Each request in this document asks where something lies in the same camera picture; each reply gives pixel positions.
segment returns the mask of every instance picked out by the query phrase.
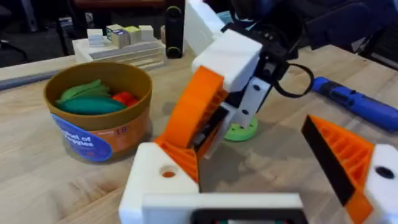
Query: green disc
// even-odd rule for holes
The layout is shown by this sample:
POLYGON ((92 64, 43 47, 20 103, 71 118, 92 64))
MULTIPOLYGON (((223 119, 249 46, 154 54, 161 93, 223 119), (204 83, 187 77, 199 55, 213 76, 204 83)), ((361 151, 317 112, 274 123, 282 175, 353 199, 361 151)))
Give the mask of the green disc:
POLYGON ((224 138, 230 141, 249 140, 255 135, 258 126, 259 121, 256 117, 253 117, 247 128, 242 128, 238 124, 232 124, 224 138))

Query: cardboard container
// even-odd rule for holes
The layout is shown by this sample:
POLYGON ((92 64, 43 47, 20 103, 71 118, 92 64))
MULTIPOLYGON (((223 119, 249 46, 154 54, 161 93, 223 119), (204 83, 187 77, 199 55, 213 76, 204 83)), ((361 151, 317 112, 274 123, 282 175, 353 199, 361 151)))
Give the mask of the cardboard container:
POLYGON ((46 85, 45 102, 72 149, 84 159, 103 162, 129 154, 144 137, 149 118, 152 81, 131 65, 92 62, 60 72, 46 85), (103 115, 78 115, 56 107, 61 94, 77 85, 100 79, 111 94, 130 91, 139 102, 124 110, 103 115))

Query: blue screwdriver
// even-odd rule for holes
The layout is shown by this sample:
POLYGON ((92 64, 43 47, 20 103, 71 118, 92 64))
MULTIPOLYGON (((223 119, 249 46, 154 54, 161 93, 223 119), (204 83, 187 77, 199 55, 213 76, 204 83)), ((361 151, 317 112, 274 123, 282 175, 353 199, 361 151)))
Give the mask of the blue screwdriver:
POLYGON ((389 132, 398 131, 398 110, 325 77, 315 79, 312 90, 389 132))

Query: orange 3d-printed part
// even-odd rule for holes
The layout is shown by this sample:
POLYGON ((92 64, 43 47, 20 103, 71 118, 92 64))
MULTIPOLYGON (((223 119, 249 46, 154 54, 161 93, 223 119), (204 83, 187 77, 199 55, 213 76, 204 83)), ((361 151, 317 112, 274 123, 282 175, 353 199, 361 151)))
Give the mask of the orange 3d-printed part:
MULTIPOLYGON (((155 140, 196 182, 198 158, 192 148, 192 139, 227 97, 223 81, 222 76, 205 67, 199 67, 179 99, 165 133, 155 140)), ((208 149, 208 141, 214 136, 212 134, 202 145, 201 155, 208 149)))
POLYGON ((363 189, 374 145, 316 116, 302 132, 353 223, 363 223, 373 211, 363 189))

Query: wooden table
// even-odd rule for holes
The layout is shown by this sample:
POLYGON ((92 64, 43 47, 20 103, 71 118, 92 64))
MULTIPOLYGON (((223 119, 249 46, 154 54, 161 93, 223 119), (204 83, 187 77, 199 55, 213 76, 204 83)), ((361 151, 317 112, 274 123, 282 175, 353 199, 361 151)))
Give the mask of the wooden table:
MULTIPOLYGON (((154 81, 153 136, 164 130, 189 81, 192 59, 188 53, 149 72, 154 81)), ((0 77, 65 68, 73 61, 72 56, 2 68, 0 77)), ((398 76, 393 70, 335 47, 303 49, 298 62, 316 76, 398 107, 398 76)), ((307 82, 300 70, 291 69, 282 85, 303 88, 307 82)), ((133 158, 94 165, 69 156, 42 97, 45 83, 0 92, 0 223, 119 223, 117 209, 133 158)), ((300 132, 307 114, 372 142, 398 143, 397 137, 314 93, 289 99, 273 91, 257 115, 259 130, 252 140, 225 142, 211 160, 201 161, 203 190, 298 192, 310 223, 345 223, 344 210, 300 132)))

